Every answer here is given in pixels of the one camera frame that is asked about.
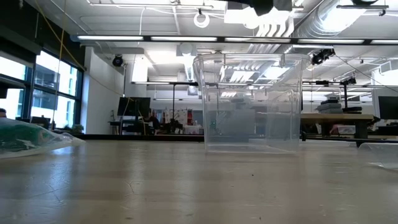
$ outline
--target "large window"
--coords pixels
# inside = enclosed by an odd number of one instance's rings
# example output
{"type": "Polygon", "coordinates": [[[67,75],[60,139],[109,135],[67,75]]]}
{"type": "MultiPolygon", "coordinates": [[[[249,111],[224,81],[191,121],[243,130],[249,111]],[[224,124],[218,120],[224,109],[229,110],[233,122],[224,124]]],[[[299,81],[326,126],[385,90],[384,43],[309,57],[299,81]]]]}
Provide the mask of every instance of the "large window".
{"type": "Polygon", "coordinates": [[[22,116],[24,90],[8,89],[7,98],[0,99],[0,108],[7,111],[7,118],[15,119],[22,116]]]}
{"type": "Polygon", "coordinates": [[[45,52],[37,56],[35,84],[76,96],[76,81],[77,69],[45,52]]]}
{"type": "Polygon", "coordinates": [[[0,73],[20,80],[26,79],[27,67],[21,63],[0,57],[0,73]]]}
{"type": "Polygon", "coordinates": [[[82,74],[75,67],[41,52],[35,70],[0,57],[0,73],[25,85],[25,89],[9,89],[7,98],[0,99],[0,108],[7,111],[8,118],[44,116],[51,122],[54,119],[56,128],[79,122],[76,115],[80,114],[81,100],[77,91],[82,74]]]}

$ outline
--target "workbench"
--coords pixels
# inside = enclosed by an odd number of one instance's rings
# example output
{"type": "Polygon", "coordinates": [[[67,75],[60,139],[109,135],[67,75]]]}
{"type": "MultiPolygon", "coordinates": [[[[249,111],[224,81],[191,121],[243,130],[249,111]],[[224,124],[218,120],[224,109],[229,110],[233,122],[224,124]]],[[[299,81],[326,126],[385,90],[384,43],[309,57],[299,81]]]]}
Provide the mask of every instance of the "workbench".
{"type": "Polygon", "coordinates": [[[302,124],[320,124],[322,127],[322,137],[330,136],[330,129],[334,124],[351,124],[355,125],[355,138],[368,138],[368,123],[373,120],[371,114],[320,114],[320,113],[304,113],[301,114],[302,124]]]}

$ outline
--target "table surface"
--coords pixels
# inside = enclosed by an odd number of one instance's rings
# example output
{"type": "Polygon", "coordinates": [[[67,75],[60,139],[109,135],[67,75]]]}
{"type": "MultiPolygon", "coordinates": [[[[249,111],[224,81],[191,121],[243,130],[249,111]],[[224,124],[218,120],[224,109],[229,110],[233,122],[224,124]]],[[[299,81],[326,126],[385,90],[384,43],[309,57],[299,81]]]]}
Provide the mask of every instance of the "table surface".
{"type": "Polygon", "coordinates": [[[0,223],[393,223],[398,172],[347,142],[297,155],[204,144],[87,141],[0,160],[0,223]]]}

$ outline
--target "computer monitor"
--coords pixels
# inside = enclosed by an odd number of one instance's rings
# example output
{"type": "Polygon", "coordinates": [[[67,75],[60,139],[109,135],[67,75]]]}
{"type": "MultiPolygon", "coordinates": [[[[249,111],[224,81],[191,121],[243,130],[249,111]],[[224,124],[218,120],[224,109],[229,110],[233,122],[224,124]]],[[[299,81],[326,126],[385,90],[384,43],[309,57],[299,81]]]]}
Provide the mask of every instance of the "computer monitor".
{"type": "Polygon", "coordinates": [[[120,97],[118,116],[147,116],[149,107],[149,97],[120,97]]]}
{"type": "Polygon", "coordinates": [[[398,119],[398,96],[379,96],[381,119],[398,119]]]}
{"type": "Polygon", "coordinates": [[[48,129],[50,127],[50,121],[51,118],[43,118],[43,117],[32,117],[32,124],[39,125],[40,127],[43,127],[45,129],[48,129]]]}

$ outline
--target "transparent plastic bin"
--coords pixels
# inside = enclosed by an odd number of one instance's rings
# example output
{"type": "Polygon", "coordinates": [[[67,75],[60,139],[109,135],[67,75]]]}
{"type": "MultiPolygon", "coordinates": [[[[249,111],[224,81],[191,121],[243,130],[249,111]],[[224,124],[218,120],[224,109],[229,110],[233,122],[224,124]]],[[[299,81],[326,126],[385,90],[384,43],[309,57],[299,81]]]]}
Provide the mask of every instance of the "transparent plastic bin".
{"type": "Polygon", "coordinates": [[[302,71],[309,63],[309,56],[295,54],[197,57],[206,151],[297,151],[302,71]]]}

